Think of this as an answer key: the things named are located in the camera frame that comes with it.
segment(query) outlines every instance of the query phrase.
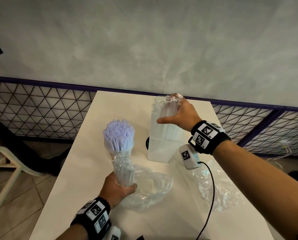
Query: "purple frame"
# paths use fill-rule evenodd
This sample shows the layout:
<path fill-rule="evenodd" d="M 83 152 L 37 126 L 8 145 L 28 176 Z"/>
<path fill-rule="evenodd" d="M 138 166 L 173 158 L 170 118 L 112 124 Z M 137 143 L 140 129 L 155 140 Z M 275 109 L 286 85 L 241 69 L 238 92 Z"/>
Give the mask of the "purple frame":
<path fill-rule="evenodd" d="M 108 92 L 121 92 L 121 93 L 131 93 L 131 94 L 151 95 L 151 96 L 166 95 L 166 94 L 162 94 L 162 93 L 151 93 L 151 92 L 124 90 L 124 89 L 117 89 L 117 88 L 94 87 L 94 86 L 86 86 L 86 85 L 78 85 L 78 84 L 68 84 L 68 83 L 59 83 L 59 82 L 50 82 L 50 81 L 38 81 L 38 80 L 19 79 L 19 78 L 11 78 L 11 77 L 0 77 L 0 82 L 32 85 L 32 86 L 41 86 L 41 87 L 51 87 L 51 88 L 59 88 L 59 89 L 88 91 L 88 92 L 108 91 Z M 261 131 L 263 129 L 265 129 L 267 126 L 269 126 L 274 120 L 279 118 L 279 116 L 281 116 L 284 112 L 286 112 L 286 111 L 298 112 L 298 107 L 270 105 L 270 104 L 257 104 L 257 103 L 245 103 L 245 102 L 237 102 L 237 101 L 225 101 L 225 100 L 191 97 L 191 96 L 186 96 L 186 98 L 191 99 L 191 100 L 209 101 L 212 104 L 216 104 L 216 105 L 236 106 L 236 107 L 255 108 L 255 109 L 271 109 L 272 110 L 271 113 L 269 113 L 258 125 L 255 126 L 255 128 L 253 128 L 249 133 L 247 133 L 247 135 L 245 135 L 238 142 L 238 145 L 241 147 L 245 146 L 248 142 L 250 142 L 256 135 L 261 133 Z M 271 154 L 260 154 L 260 153 L 255 153 L 255 154 L 261 155 L 261 157 L 272 157 L 273 156 Z"/>

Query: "gray wall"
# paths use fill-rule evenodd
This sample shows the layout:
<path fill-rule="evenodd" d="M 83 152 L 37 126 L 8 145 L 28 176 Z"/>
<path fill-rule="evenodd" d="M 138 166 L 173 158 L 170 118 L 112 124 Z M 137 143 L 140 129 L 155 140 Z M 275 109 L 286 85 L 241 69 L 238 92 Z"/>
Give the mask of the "gray wall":
<path fill-rule="evenodd" d="M 0 76 L 298 106 L 298 0 L 0 0 Z"/>

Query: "forearm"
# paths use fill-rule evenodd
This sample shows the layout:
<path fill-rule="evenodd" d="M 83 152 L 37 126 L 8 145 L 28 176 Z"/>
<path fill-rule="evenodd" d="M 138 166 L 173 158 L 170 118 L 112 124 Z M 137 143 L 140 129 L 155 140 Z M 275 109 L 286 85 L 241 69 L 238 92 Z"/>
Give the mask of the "forearm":
<path fill-rule="evenodd" d="M 74 224 L 56 240 L 88 240 L 88 233 L 80 224 Z"/>
<path fill-rule="evenodd" d="M 212 154 L 255 208 L 287 240 L 298 234 L 298 182 L 231 141 Z"/>

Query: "left hand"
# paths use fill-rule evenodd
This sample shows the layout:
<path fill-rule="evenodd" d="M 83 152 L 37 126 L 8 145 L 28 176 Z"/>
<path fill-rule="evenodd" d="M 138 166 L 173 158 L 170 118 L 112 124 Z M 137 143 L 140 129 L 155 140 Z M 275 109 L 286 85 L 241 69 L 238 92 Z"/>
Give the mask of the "left hand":
<path fill-rule="evenodd" d="M 110 173 L 102 186 L 99 197 L 105 199 L 112 210 L 128 195 L 133 194 L 138 185 L 133 184 L 130 187 L 122 187 L 116 183 L 116 177 L 114 173 Z"/>

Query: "black cable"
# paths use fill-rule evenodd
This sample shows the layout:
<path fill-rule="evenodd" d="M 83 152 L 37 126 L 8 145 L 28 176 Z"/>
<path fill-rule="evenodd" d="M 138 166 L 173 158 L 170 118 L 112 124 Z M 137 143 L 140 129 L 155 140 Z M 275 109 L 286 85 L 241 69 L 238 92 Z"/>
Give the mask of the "black cable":
<path fill-rule="evenodd" d="M 202 230 L 200 231 L 200 233 L 199 233 L 198 237 L 196 238 L 196 240 L 199 239 L 199 237 L 200 237 L 200 235 L 202 234 L 203 230 L 204 230 L 204 229 L 206 228 L 206 226 L 207 226 L 207 223 L 208 223 L 208 220 L 209 220 L 211 211 L 212 211 L 213 203 L 214 203 L 214 201 L 215 201 L 215 181 L 213 180 L 213 176 L 212 176 L 211 170 L 210 170 L 210 168 L 208 167 L 208 165 L 207 165 L 206 163 L 204 163 L 204 162 L 202 162 L 202 161 L 200 161 L 200 162 L 198 162 L 198 163 L 199 163 L 199 164 L 202 163 L 202 164 L 206 165 L 207 168 L 208 168 L 208 170 L 209 170 L 209 172 L 210 172 L 210 175 L 211 175 L 211 178 L 212 178 L 212 184 L 213 184 L 213 196 L 212 196 L 211 207 L 210 207 L 210 211 L 209 211 L 209 214 L 208 214 L 206 223 L 205 223 L 205 225 L 203 226 Z"/>

